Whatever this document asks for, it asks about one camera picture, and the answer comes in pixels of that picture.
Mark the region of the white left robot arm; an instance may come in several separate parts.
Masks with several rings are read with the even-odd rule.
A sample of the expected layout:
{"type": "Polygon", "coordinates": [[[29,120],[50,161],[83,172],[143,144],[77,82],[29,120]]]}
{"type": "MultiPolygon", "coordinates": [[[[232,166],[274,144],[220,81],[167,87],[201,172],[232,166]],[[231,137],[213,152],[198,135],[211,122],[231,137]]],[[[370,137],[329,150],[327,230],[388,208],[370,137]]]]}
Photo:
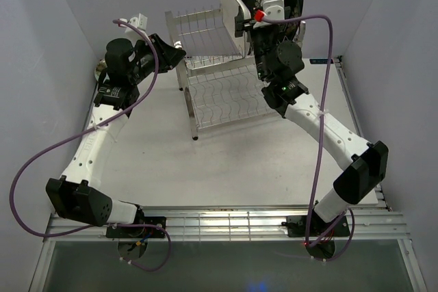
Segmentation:
{"type": "Polygon", "coordinates": [[[139,84],[175,68],[186,52],[180,42],[167,44],[157,34],[147,35],[147,17],[141,13],[116,22],[126,37],[107,43],[87,128],[73,159],[59,178],[49,179],[46,192],[60,217],[93,226],[121,224],[137,237],[145,229],[140,208],[102,192],[105,164],[133,108],[145,98],[139,84]]]}

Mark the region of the white rectangular plate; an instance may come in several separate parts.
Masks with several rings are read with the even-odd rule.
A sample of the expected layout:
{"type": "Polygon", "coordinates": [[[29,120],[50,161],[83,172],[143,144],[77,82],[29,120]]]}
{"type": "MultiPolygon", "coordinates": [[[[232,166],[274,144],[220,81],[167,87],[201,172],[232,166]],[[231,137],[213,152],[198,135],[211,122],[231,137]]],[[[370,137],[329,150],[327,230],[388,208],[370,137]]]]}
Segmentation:
{"type": "Polygon", "coordinates": [[[243,19],[250,19],[249,9],[244,5],[242,0],[220,0],[222,10],[222,22],[225,26],[235,49],[242,57],[246,57],[249,50],[249,43],[246,41],[245,34],[235,36],[235,17],[241,13],[243,19]]]}

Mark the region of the mint green round plate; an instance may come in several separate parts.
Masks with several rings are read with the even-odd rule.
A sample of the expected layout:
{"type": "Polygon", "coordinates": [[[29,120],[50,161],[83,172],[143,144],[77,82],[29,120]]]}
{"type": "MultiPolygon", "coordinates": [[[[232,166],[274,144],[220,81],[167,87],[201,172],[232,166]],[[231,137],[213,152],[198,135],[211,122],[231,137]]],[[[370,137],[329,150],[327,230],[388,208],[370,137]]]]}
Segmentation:
{"type": "Polygon", "coordinates": [[[104,59],[100,60],[99,63],[97,64],[96,68],[94,69],[94,77],[97,81],[99,80],[99,77],[100,77],[101,73],[103,72],[103,70],[106,68],[107,68],[107,64],[106,64],[105,60],[104,59]]]}

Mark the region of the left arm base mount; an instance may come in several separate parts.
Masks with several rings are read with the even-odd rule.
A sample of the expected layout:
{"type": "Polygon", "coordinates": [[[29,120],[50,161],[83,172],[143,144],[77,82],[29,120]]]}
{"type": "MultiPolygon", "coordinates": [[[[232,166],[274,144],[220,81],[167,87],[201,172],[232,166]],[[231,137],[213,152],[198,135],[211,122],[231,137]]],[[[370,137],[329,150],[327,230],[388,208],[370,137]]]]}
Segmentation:
{"type": "Polygon", "coordinates": [[[138,227],[120,227],[114,224],[106,230],[105,236],[110,239],[161,239],[165,237],[167,218],[164,216],[140,215],[133,225],[138,227]]]}

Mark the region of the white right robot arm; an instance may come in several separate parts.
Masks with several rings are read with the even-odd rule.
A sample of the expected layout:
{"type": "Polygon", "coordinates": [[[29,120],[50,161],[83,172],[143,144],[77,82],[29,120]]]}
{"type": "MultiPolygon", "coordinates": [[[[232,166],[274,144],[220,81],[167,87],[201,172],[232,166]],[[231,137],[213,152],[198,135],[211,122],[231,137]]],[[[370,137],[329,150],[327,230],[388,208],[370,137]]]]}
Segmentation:
{"type": "Polygon", "coordinates": [[[371,143],[353,133],[319,102],[296,75],[304,67],[301,48],[291,40],[277,40],[279,27],[267,25],[250,32],[257,74],[267,85],[262,88],[268,106],[307,132],[318,143],[317,165],[326,150],[342,170],[332,188],[320,200],[311,190],[304,234],[325,235],[344,211],[359,204],[385,177],[388,147],[371,143]]]}

